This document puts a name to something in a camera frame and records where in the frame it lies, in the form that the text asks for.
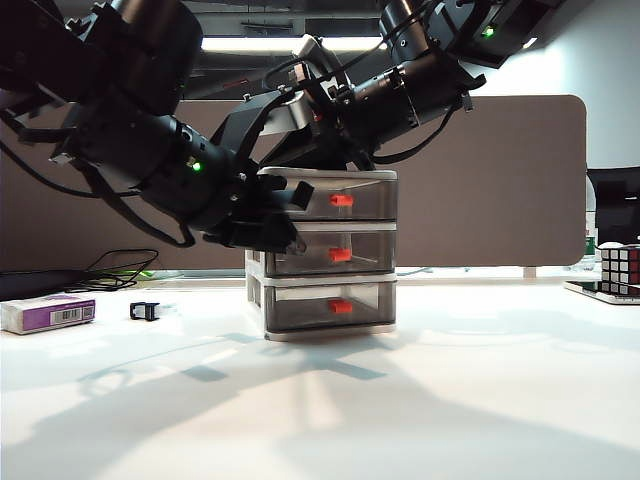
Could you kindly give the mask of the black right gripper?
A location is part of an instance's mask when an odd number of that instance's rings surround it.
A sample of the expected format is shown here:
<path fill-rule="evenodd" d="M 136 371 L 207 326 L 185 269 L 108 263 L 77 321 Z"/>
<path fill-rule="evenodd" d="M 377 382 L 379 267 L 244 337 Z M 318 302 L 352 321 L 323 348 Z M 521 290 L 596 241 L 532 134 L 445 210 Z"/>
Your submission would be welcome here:
<path fill-rule="evenodd" d="M 320 134 L 310 129 L 288 133 L 272 150 L 272 165 L 288 168 L 374 170 L 379 146 L 371 133 L 374 115 L 353 89 L 329 89 L 319 103 Z"/>

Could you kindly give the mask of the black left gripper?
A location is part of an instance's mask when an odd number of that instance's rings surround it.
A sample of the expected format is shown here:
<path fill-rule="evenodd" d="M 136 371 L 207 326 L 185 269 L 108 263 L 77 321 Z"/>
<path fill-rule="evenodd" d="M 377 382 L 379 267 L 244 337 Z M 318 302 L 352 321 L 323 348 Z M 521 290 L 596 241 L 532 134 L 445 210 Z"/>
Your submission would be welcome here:
<path fill-rule="evenodd" d="M 242 181 L 207 174 L 199 181 L 202 239 L 228 248 L 303 254 L 307 245 L 284 211 L 285 185 L 284 179 L 269 175 Z M 300 181 L 292 205 L 305 211 L 313 193 L 312 184 Z"/>

